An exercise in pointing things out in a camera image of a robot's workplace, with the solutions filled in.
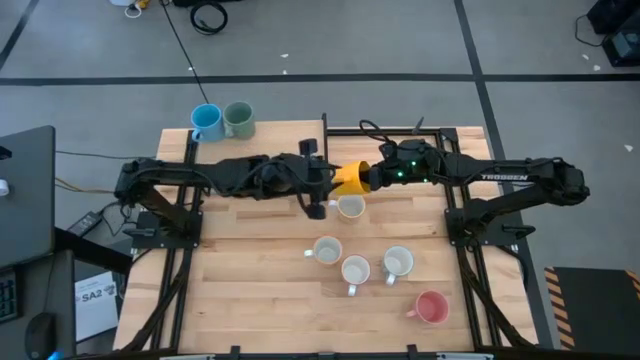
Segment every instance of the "butcher block tabletop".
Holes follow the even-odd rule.
[[[197,163],[257,154],[298,153],[298,141],[315,138],[324,151],[321,120],[258,122],[254,138],[200,144]],[[165,129],[157,158],[182,162],[188,129]],[[490,153],[482,127],[458,127],[461,151],[478,159]],[[434,143],[432,137],[424,137]],[[392,137],[400,141],[403,137]],[[329,161],[345,165],[380,161],[379,142],[366,136],[328,137]],[[159,189],[175,201],[177,188]],[[460,192],[457,204],[462,204]],[[472,197],[499,195],[492,183],[470,186]],[[365,195],[359,222],[340,221],[327,209],[327,219],[310,220],[294,196],[274,200],[204,198],[202,237],[194,251],[189,276],[180,353],[400,352],[407,344],[419,351],[472,350],[471,334],[455,249],[449,245],[441,185],[394,185]],[[371,264],[371,277],[347,296],[340,262],[321,265],[303,255],[324,235],[339,239],[343,259],[360,254]],[[393,245],[411,250],[413,271],[389,287],[381,261]],[[529,341],[535,329],[518,263],[493,247],[484,247],[493,298]],[[166,250],[151,251],[131,269],[114,348],[126,345],[158,300]],[[176,269],[181,251],[176,256]],[[448,320],[430,325],[407,318],[418,294],[443,293],[450,303]],[[483,342],[489,344],[483,307],[476,298]],[[169,343],[175,308],[165,316],[162,345]]]

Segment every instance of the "yellow object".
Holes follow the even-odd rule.
[[[357,161],[351,163],[341,169],[336,170],[336,176],[331,180],[334,184],[342,184],[338,186],[333,193],[336,195],[362,195],[371,192],[369,184],[360,181],[360,171],[369,170],[369,164],[366,161]]]

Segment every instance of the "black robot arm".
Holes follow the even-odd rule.
[[[458,211],[454,228],[477,235],[496,216],[550,203],[576,205],[589,196],[581,170],[561,158],[477,160],[438,150],[422,139],[380,146],[384,160],[360,174],[371,190],[392,184],[430,182],[465,186],[474,181],[514,182],[526,187],[490,200],[471,199]]]
[[[114,192],[123,205],[141,204],[156,215],[168,231],[188,233],[189,211],[172,205],[154,187],[173,185],[194,187],[210,194],[252,197],[256,200],[296,195],[307,216],[324,219],[320,204],[332,190],[333,167],[317,151],[314,139],[300,142],[301,155],[258,155],[226,159],[216,164],[193,164],[138,159],[123,165]],[[304,204],[302,195],[310,198]]]

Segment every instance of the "gray floor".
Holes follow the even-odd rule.
[[[573,39],[573,21],[594,0],[464,0],[485,74],[604,74],[601,49]],[[27,0],[0,1],[0,49]],[[245,0],[225,5],[230,22],[204,37],[188,12],[171,8],[177,31],[201,75],[352,73],[470,74],[453,0]],[[591,41],[588,22],[580,32]],[[156,2],[130,20],[107,0],[40,0],[2,78],[189,76],[188,64]],[[315,119],[329,125],[485,124],[473,82],[322,82],[206,84],[219,105],[253,104],[259,120]],[[523,213],[534,265],[640,272],[633,223],[633,179],[640,143],[640,83],[489,83],[495,118],[510,158],[563,156],[585,170],[592,197],[581,206]],[[0,135],[52,124],[58,148],[153,155],[166,127],[188,127],[202,102],[195,85],[0,86]],[[637,149],[628,152],[624,145]],[[117,161],[58,156],[57,176],[110,189]],[[57,191],[56,223],[66,227],[110,196]],[[112,221],[119,221],[113,214]],[[112,243],[104,229],[92,237]],[[554,342],[557,335],[552,331]],[[83,345],[83,351],[104,346]]]

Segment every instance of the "pink mug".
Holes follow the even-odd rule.
[[[441,324],[449,317],[449,302],[437,291],[425,291],[418,295],[407,317],[418,316],[428,324]]]

